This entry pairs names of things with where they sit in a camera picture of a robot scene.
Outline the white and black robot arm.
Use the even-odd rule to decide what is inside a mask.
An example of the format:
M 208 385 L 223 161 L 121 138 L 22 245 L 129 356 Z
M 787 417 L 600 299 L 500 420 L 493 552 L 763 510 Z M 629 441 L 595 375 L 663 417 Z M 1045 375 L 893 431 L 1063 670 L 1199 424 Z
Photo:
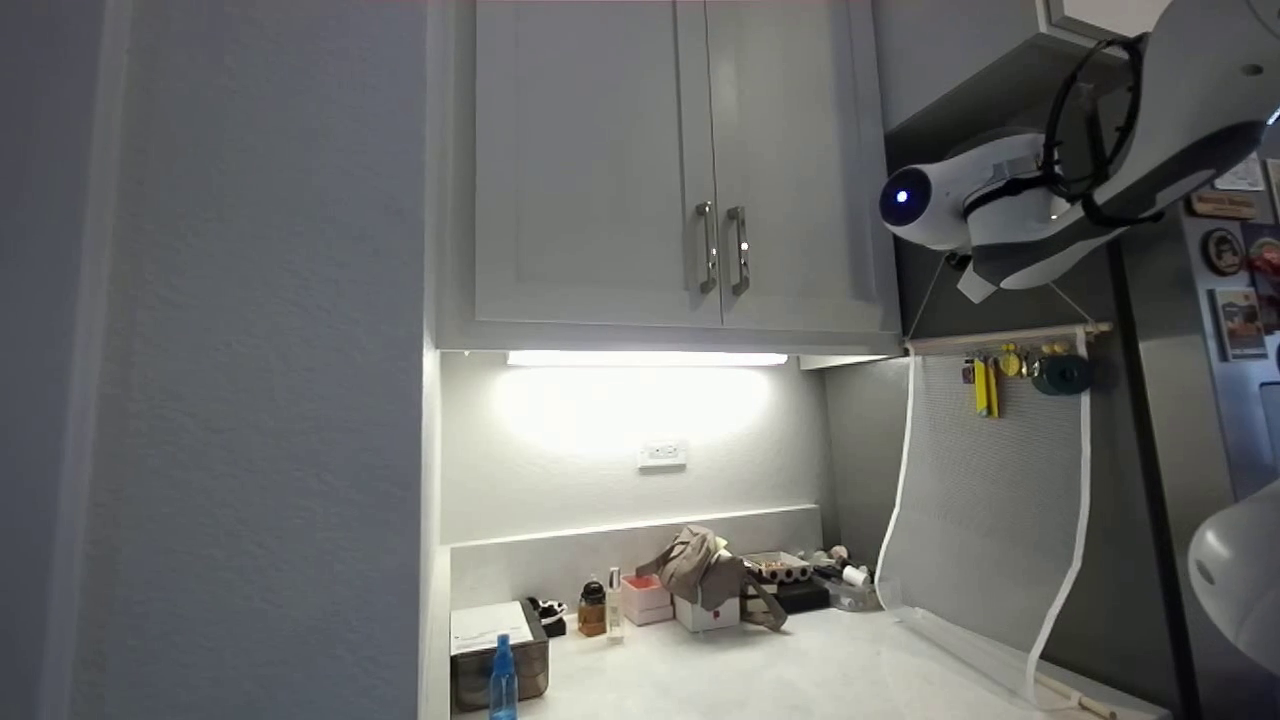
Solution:
M 1060 127 L 1045 118 L 949 161 L 906 163 L 881 186 L 885 226 L 957 255 L 957 292 L 971 304 L 1035 292 L 1125 234 L 1161 231 L 1177 202 L 1243 163 L 1269 137 L 1277 0 L 1173 0 L 1153 30 L 1118 48 L 1132 64 L 1128 108 L 1084 146 L 1063 146 Z M 881 598 L 1028 670 L 1084 569 L 1096 360 L 1089 336 L 1068 326 L 982 343 L 957 365 L 977 410 L 994 409 L 1004 380 L 1031 391 L 1016 410 L 1031 449 L 977 454 L 961 471 L 1041 488 L 961 508 L 922 490 L 939 365 L 917 360 Z

